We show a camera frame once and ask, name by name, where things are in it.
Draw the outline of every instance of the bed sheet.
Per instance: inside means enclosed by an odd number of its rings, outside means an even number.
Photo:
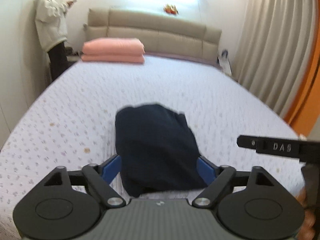
[[[79,62],[37,99],[1,151],[0,239],[18,237],[14,206],[54,167],[77,170],[115,154],[116,112],[145,103],[184,112],[200,152],[215,164],[243,171],[261,165],[291,193],[303,186],[297,160],[237,147],[239,134],[297,137],[273,111],[212,66],[152,56],[144,65]],[[111,185],[129,199],[120,176]],[[192,200],[198,193],[142,197]]]

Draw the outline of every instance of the bed frame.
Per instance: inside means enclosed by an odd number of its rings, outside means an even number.
[[[221,30],[180,16],[119,8],[89,9],[86,40],[138,38],[147,54],[196,59],[214,65]]]

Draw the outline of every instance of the folded black shirt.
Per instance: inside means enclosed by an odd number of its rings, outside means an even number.
[[[198,175],[196,139],[184,114],[160,105],[126,107],[116,115],[116,152],[130,196],[205,188]]]

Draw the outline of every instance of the beige leather headboard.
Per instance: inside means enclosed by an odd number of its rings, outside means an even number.
[[[146,52],[176,54],[215,61],[221,30],[179,16],[114,8],[89,9],[87,41],[138,38]]]

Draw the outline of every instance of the sweatshirt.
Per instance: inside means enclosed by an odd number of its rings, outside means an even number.
[[[45,52],[67,40],[67,24],[65,15],[67,3],[55,0],[38,0],[36,8],[36,28],[42,49]]]

